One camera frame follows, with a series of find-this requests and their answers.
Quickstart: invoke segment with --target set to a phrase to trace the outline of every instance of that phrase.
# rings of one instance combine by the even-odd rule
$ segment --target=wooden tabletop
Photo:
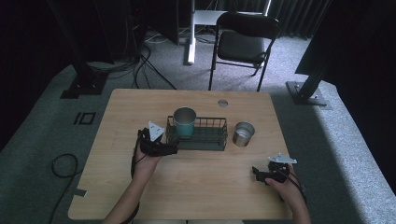
[[[218,105],[226,100],[228,106]],[[103,219],[131,181],[137,131],[149,121],[166,127],[182,106],[198,117],[226,118],[224,151],[179,150],[163,157],[148,182],[136,219],[279,219],[289,208],[271,187],[255,180],[251,167],[268,171],[268,157],[288,150],[271,97],[266,92],[114,90],[70,205],[72,219]],[[239,121],[256,132],[247,147],[233,143]]]

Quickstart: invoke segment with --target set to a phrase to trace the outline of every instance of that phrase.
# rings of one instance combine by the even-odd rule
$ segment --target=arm
[[[294,174],[294,170],[291,166],[290,172]],[[296,181],[296,178],[293,175],[290,175],[290,178]],[[271,178],[266,178],[265,181],[273,187],[290,206],[291,212],[293,213],[293,222],[295,224],[311,223],[311,218],[309,217],[309,211],[306,207],[303,195],[296,186],[291,183],[291,181],[286,180],[284,183],[279,183]]]
[[[157,167],[161,157],[146,156],[137,146],[134,178],[106,216],[103,223],[122,223],[127,220],[139,204],[143,191]]]

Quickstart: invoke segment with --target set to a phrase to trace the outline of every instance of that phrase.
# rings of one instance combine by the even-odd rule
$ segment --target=cup
[[[183,106],[174,113],[176,131],[180,138],[189,139],[194,131],[194,122],[197,118],[195,111],[189,107]]]
[[[254,127],[249,122],[242,121],[235,125],[233,133],[233,142],[239,147],[248,145],[250,138],[254,134]]]

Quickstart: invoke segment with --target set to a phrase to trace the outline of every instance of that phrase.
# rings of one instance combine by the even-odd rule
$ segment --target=black chair
[[[212,89],[216,63],[255,68],[255,76],[262,66],[259,87],[262,86],[271,47],[279,34],[279,22],[263,15],[225,12],[216,23],[216,40],[210,70],[209,90]]]

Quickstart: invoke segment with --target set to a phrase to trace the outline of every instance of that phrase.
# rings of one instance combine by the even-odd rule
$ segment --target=black wire basket
[[[198,117],[194,122],[192,136],[184,139],[177,134],[173,116],[168,116],[166,143],[177,144],[179,149],[223,151],[227,144],[227,119]]]

